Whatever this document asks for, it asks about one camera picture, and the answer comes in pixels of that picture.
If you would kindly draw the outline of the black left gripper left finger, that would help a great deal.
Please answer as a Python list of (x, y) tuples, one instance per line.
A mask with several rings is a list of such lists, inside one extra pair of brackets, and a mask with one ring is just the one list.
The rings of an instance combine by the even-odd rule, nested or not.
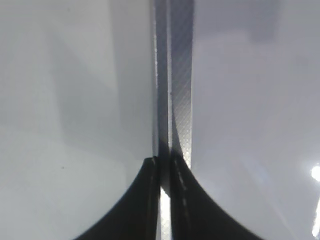
[(97, 223), (78, 240), (154, 240), (160, 195), (160, 164), (157, 157), (144, 159), (134, 181)]

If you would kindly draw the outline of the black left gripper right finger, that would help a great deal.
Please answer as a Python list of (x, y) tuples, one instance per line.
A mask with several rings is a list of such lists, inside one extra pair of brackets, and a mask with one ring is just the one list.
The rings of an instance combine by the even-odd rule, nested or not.
[(183, 157), (170, 157), (171, 230), (175, 240), (256, 240), (204, 191)]

